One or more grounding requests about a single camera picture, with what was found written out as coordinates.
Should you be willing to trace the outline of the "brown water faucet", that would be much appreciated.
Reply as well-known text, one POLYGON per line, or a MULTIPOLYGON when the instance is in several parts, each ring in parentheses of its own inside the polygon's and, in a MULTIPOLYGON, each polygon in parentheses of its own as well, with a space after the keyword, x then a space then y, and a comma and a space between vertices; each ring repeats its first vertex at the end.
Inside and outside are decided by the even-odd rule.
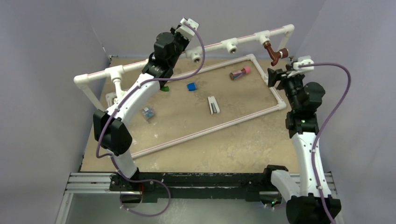
POLYGON ((268 41, 263 44, 263 47, 267 50, 269 57, 272 60, 272 62, 270 63, 271 66, 277 65, 280 59, 284 59, 289 56, 289 51, 287 48, 282 48, 278 51, 274 51, 272 49, 271 43, 268 41))

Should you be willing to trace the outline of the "white PVC pipe frame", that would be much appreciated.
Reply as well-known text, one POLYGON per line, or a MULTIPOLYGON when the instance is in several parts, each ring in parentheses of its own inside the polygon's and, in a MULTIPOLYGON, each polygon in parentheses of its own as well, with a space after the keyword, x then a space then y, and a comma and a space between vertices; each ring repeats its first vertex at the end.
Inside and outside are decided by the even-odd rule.
MULTIPOLYGON (((278 51, 282 48, 286 48, 286 43, 288 42, 288 39, 291 37, 295 27, 292 24, 285 25, 280 28, 276 28, 273 30, 264 30, 261 32, 254 33, 252 35, 247 35, 244 37, 239 37, 239 38, 231 38, 227 40, 223 40, 219 43, 211 44, 211 45, 203 45, 201 44, 198 47, 188 49, 186 47, 185 51, 182 52, 181 56, 179 57, 174 69, 173 69, 173 75, 171 76, 171 80, 168 82, 174 82, 178 80, 183 80, 183 79, 188 79, 191 78, 199 73, 202 72, 208 72, 213 69, 218 69, 220 67, 228 66, 234 63, 239 63, 245 60, 250 60, 257 68, 259 74, 261 75, 262 80, 264 83, 268 83, 268 75, 266 72, 263 71, 261 66, 258 64, 255 56, 253 54, 249 54, 243 57, 239 57, 233 60, 229 60, 223 63, 218 63, 214 64, 211 66, 204 66, 204 61, 205 61, 205 55, 207 52, 218 50, 218 49, 226 49, 229 53, 235 53, 237 51, 237 47, 241 43, 246 43, 246 42, 253 42, 253 41, 258 41, 261 45, 263 45, 265 42, 270 42, 272 49, 274 51, 278 51)), ((80 88, 85 95, 90 99, 90 101, 94 104, 96 107, 96 110, 100 109, 102 111, 105 111, 109 107, 104 107, 99 99, 93 94, 91 89, 89 88, 89 83, 94 80, 99 80, 103 78, 109 78, 112 80, 116 78, 120 78, 122 80, 121 87, 122 90, 128 91, 133 84, 137 81, 139 75, 141 74, 141 71, 145 64, 148 62, 148 58, 144 61, 137 62, 137 63, 132 63, 128 65, 119 65, 119 66, 114 66, 114 67, 109 67, 106 68, 105 70, 98 71, 95 73, 91 74, 82 74, 82 75, 77 75, 74 77, 74 83, 77 85, 78 88, 80 88)), ((231 121, 207 128, 202 131, 198 131, 189 135, 186 135, 184 137, 168 141, 164 144, 151 147, 149 149, 145 149, 142 151, 139 151, 137 153, 131 153, 132 159, 138 158, 140 156, 144 156, 146 154, 168 148, 170 146, 192 140, 194 138, 215 132, 217 130, 224 129, 229 126, 236 125, 238 123, 241 123, 243 121, 247 121, 277 110, 282 110, 286 107, 285 101, 280 97, 280 95, 277 93, 277 91, 274 88, 270 88, 271 93, 274 95, 274 97, 277 100, 277 104, 271 108, 264 109, 258 112, 254 112, 252 114, 233 119, 231 121)), ((95 150, 95 155, 97 158, 102 158, 102 154, 100 154, 100 149, 95 150)), ((108 155, 108 151, 105 150, 105 156, 110 157, 108 155)))

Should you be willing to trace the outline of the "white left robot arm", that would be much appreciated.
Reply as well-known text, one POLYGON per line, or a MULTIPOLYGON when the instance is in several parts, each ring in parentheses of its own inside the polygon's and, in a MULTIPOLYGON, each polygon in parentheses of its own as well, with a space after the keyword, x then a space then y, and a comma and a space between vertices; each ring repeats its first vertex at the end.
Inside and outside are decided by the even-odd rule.
POLYGON ((122 177, 121 185, 128 191, 138 188, 139 169, 129 151, 133 138, 127 124, 149 98, 171 80, 179 57, 193 37, 182 31, 160 33, 154 51, 133 86, 113 106, 105 111, 98 109, 93 115, 97 149, 102 147, 108 151, 116 172, 122 177))

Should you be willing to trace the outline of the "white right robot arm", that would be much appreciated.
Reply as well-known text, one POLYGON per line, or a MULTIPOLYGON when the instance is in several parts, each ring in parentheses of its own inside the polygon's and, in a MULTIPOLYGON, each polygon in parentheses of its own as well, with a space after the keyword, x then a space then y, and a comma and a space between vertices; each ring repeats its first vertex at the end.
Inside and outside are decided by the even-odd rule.
POLYGON ((280 192, 290 224, 334 224, 341 202, 332 196, 325 178, 316 116, 325 90, 316 82, 304 84, 303 74, 289 77, 282 69, 267 72, 268 86, 283 90, 291 107, 285 126, 296 151, 300 183, 288 171, 276 169, 262 177, 263 186, 280 192))

